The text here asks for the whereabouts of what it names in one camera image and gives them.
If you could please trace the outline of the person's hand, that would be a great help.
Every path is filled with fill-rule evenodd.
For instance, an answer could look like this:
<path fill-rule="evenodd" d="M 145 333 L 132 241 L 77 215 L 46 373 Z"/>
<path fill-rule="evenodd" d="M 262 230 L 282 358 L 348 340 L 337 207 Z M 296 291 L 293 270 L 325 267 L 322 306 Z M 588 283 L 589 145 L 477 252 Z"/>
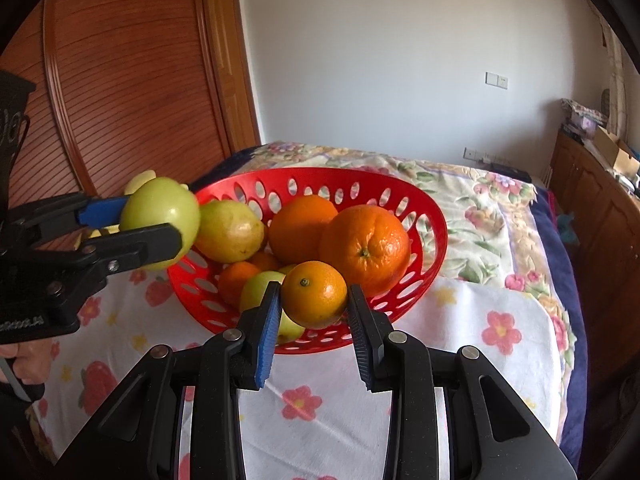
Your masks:
<path fill-rule="evenodd" d="M 3 359 L 14 359 L 13 373 L 25 385 L 40 385 L 50 375 L 52 340 L 39 339 L 20 344 L 2 344 Z"/>

